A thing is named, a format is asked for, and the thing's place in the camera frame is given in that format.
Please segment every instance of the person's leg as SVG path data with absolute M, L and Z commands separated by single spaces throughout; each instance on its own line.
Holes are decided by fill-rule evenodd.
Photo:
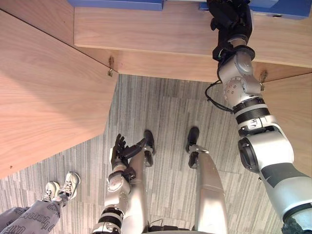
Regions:
M 0 234 L 47 234 L 58 222 L 60 209 L 65 206 L 68 200 L 77 195 L 77 186 L 80 178 L 76 173 L 69 172 L 66 181 L 59 191 L 58 196 L 51 201 L 43 199 L 36 201 L 25 213 Z
M 45 186 L 45 193 L 42 200 L 51 201 L 52 198 L 59 193 L 59 184 L 50 181 Z M 0 214 L 0 232 L 17 220 L 23 213 L 25 213 L 29 207 L 13 207 L 2 214 Z

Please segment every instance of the gray carpet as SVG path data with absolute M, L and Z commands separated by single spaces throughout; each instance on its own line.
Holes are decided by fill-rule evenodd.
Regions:
M 198 143 L 209 149 L 219 170 L 228 212 L 229 234 L 280 234 L 278 220 L 258 176 L 240 162 L 236 121 L 206 101 L 208 83 L 121 75 L 104 134 L 0 180 L 0 212 L 29 206 L 41 198 L 47 181 L 63 183 L 67 171 L 81 176 L 78 196 L 62 210 L 51 233 L 87 234 L 103 208 L 109 149 L 118 133 L 127 143 L 155 137 L 154 166 L 147 169 L 149 221 L 191 228 L 194 224 L 195 171 L 184 150 L 193 125 Z M 221 86 L 211 96 L 223 102 Z

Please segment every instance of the black cable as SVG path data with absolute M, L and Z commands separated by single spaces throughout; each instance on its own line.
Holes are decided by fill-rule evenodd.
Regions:
M 160 226 L 162 227 L 162 222 L 164 221 L 164 219 L 163 219 L 163 218 L 157 219 L 157 220 L 155 220 L 155 221 L 153 221 L 153 222 L 149 223 L 149 226 L 151 226 L 151 224 L 156 223 L 156 222 L 158 222 L 158 221 L 161 221 Z
M 217 108 L 219 108 L 220 110 L 222 110 L 222 111 L 227 111 L 227 112 L 230 112 L 230 113 L 232 114 L 232 113 L 233 113 L 233 110 L 232 110 L 232 109 L 230 109 L 230 108 L 228 108 L 228 107 L 226 107 L 226 106 L 224 106 L 224 105 L 222 105 L 222 104 L 216 102 L 215 100 L 213 100 L 213 99 L 208 95 L 208 90 L 209 90 L 210 88 L 214 87 L 214 86 L 217 85 L 217 84 L 222 84 L 222 82 L 221 82 L 220 80 L 217 80 L 216 82 L 210 84 L 210 85 L 208 86 L 208 88 L 206 89 L 205 95 L 206 95 L 207 101 L 211 101 L 211 103 L 212 103 L 214 106 L 216 106 Z

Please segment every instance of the printed pants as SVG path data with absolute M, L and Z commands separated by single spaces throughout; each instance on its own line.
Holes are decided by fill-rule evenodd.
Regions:
M 0 234 L 47 234 L 60 217 L 62 203 L 36 201 L 31 207 L 14 207 L 0 214 Z

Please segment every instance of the shoe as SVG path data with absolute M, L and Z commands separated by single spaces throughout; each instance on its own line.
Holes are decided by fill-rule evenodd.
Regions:
M 75 172 L 68 172 L 66 175 L 65 183 L 60 189 L 58 195 L 66 194 L 68 200 L 77 196 L 77 186 L 80 184 L 80 177 Z
M 199 138 L 199 128 L 194 126 L 190 129 L 189 135 L 187 136 L 187 145 L 186 145 L 186 152 L 190 152 L 190 146 L 196 145 L 197 140 Z
M 156 154 L 153 133 L 150 130 L 145 130 L 143 136 L 146 139 L 146 145 L 150 146 L 153 149 L 153 155 Z
M 43 195 L 42 201 L 51 202 L 51 200 L 59 194 L 59 184 L 50 181 L 45 186 L 45 193 Z
M 149 146 L 152 149 L 152 152 L 150 150 L 144 151 L 145 159 L 146 159 L 145 166 L 151 167 L 154 163 L 152 154 L 153 155 L 156 154 L 153 133 L 150 130 L 145 130 L 143 136 L 146 139 L 145 145 Z

